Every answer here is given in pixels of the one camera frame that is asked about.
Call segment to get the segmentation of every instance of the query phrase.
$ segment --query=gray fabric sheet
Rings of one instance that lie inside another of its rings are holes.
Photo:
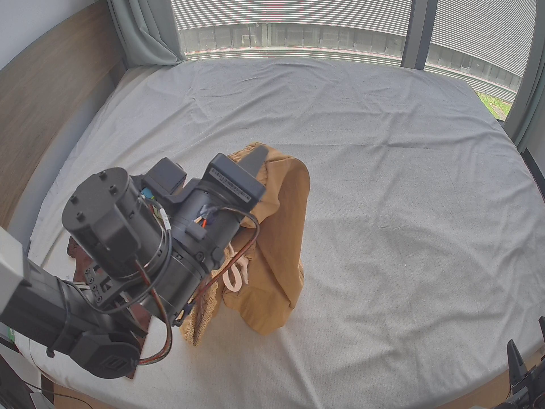
[[[133,381],[92,377],[18,336],[21,351],[119,408],[407,408],[501,373],[510,338],[523,354],[541,344],[541,195],[470,87],[417,70],[312,59],[132,70],[44,201],[31,258],[72,277],[60,215],[89,174],[142,174],[169,156],[200,177],[252,141],[311,175],[305,287],[286,326],[263,337],[222,306],[201,347],[175,329],[167,359]],[[154,320],[144,353],[164,337]]]

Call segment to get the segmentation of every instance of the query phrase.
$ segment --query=wooden headboard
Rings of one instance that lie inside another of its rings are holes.
[[[0,71],[0,226],[62,126],[123,58],[106,0],[53,27]]]

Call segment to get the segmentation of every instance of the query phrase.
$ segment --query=lawn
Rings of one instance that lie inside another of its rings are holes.
[[[494,117],[501,120],[505,119],[505,117],[509,113],[509,109],[511,109],[511,103],[507,103],[506,101],[503,101],[498,97],[493,97],[491,95],[483,94],[481,92],[478,92],[477,95],[491,112],[491,114],[494,115]]]

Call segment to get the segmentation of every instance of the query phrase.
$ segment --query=white cable tag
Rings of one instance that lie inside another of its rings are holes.
[[[161,208],[159,209],[159,213],[161,215],[161,218],[163,219],[163,224],[165,225],[165,228],[167,230],[172,230],[172,227],[170,226],[170,221],[168,221],[168,216],[166,211],[163,208]]]

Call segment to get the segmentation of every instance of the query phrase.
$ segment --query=mattress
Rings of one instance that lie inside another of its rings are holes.
[[[305,286],[283,328],[261,336],[222,305],[200,347],[174,329],[170,355],[134,380],[93,377],[18,335],[24,355],[118,408],[421,408],[503,372],[509,339],[523,355],[542,344],[539,190],[466,82],[417,70],[305,58],[131,70],[47,195],[30,258],[72,277],[60,218],[90,174],[168,156],[200,177],[253,141],[311,177]],[[153,320],[143,354],[164,338]]]

